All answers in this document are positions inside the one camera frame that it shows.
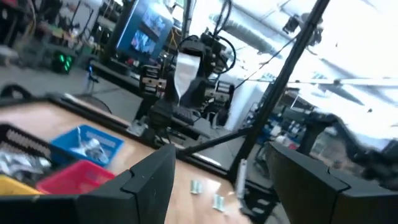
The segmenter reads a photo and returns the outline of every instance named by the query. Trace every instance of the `ceiling duct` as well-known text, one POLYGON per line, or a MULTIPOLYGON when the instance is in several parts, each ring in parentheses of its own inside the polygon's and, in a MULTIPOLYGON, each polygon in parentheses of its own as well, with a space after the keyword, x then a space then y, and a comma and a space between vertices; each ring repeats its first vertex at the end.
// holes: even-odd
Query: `ceiling duct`
MULTIPOLYGON (((212 16, 212 21, 217 22, 219 15, 212 16)), ((274 55, 279 49, 276 49, 265 36, 261 35, 259 32, 254 32, 253 29, 248 24, 242 22, 241 18, 238 18, 236 14, 231 14, 229 21, 224 27, 224 31, 233 35, 237 39, 245 42, 252 48, 258 50, 261 53, 267 53, 274 55)))

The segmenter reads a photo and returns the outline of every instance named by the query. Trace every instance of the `workbench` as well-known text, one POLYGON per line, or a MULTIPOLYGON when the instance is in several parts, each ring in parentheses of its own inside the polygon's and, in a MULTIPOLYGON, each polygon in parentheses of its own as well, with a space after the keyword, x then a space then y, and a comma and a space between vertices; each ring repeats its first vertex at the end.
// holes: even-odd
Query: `workbench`
MULTIPOLYGON (((127 121, 79 101, 70 95, 67 95, 67 98, 72 100, 80 108, 101 113, 109 120, 129 125, 127 121)), ((2 107, 0 109, 0 122, 11 123, 46 141, 51 141, 59 134, 65 133, 81 124, 88 124, 112 134, 124 140, 122 149, 107 167, 114 174, 120 174, 154 152, 150 147, 118 134, 98 123, 78 116, 49 101, 2 107)), ((176 162, 174 187, 165 223, 249 223, 248 218, 240 214, 239 207, 239 202, 228 181, 185 162, 176 162), (193 179, 199 180, 202 183, 202 194, 192 195, 190 193, 190 182, 193 179), (212 208, 214 194, 224 196, 224 207, 226 210, 224 213, 212 208)))

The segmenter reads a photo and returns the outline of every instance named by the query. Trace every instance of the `metal rod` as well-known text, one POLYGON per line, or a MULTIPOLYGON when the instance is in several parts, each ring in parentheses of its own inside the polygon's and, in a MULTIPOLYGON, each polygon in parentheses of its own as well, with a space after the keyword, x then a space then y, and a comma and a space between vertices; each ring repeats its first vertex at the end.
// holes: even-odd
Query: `metal rod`
POLYGON ((216 146, 218 144, 221 144, 221 143, 230 141, 232 139, 236 139, 238 137, 247 135, 250 131, 251 131, 251 128, 243 128, 243 129, 235 131, 235 132, 233 132, 231 134, 224 135, 224 136, 222 136, 220 138, 212 139, 212 140, 207 141, 207 142, 205 142, 203 144, 199 144, 197 146, 185 148, 185 149, 179 151, 178 153, 180 153, 182 155, 191 155, 193 153, 197 153, 197 152, 203 151, 205 149, 211 148, 211 147, 216 146))
MULTIPOLYGON (((274 83, 271 79, 257 79, 247 81, 274 83)), ((334 80, 311 78, 304 80, 289 80, 288 83, 320 84, 320 85, 358 85, 358 86, 398 86, 398 78, 336 78, 334 80)))
POLYGON ((289 56, 287 57, 285 64, 279 73, 279 76, 275 80, 274 86, 267 95, 256 120, 253 122, 251 133, 246 136, 246 139, 244 140, 238 154, 234 158, 231 168, 227 174, 229 180, 236 178, 241 159, 247 159, 249 157, 250 152, 256 143, 257 136, 261 133, 265 123, 269 118, 269 115, 272 113, 272 110, 284 93, 290 75, 292 74, 297 61, 303 54, 303 51, 307 47, 308 41, 313 35, 313 31, 317 27, 318 21, 321 19, 328 3, 329 0, 318 0, 315 3, 310 16, 308 17, 308 21, 305 23, 303 30, 301 30, 300 34, 298 35, 297 41, 292 47, 292 50, 290 51, 289 56))

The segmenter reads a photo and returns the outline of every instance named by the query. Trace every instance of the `red plastic bin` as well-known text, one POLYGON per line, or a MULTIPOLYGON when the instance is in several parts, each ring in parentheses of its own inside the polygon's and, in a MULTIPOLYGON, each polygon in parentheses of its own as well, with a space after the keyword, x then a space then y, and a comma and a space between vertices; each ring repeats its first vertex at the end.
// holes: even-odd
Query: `red plastic bin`
POLYGON ((38 182, 36 189, 45 194, 84 194, 114 177, 102 167, 80 160, 38 182))

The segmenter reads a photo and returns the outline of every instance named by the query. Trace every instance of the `small metal part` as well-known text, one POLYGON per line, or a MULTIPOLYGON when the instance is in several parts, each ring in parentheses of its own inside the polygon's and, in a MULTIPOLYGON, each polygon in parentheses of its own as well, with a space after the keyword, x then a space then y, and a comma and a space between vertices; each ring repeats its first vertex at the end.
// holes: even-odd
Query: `small metal part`
POLYGON ((213 201, 213 208, 220 212, 224 212, 224 197, 215 194, 213 201))
POLYGON ((191 180, 191 194, 202 193, 201 183, 197 180, 191 180))
POLYGON ((244 197, 244 184, 246 182, 247 166, 248 166, 247 160, 242 159, 239 165, 238 176, 236 178, 236 185, 235 185, 236 197, 239 199, 243 199, 244 197))

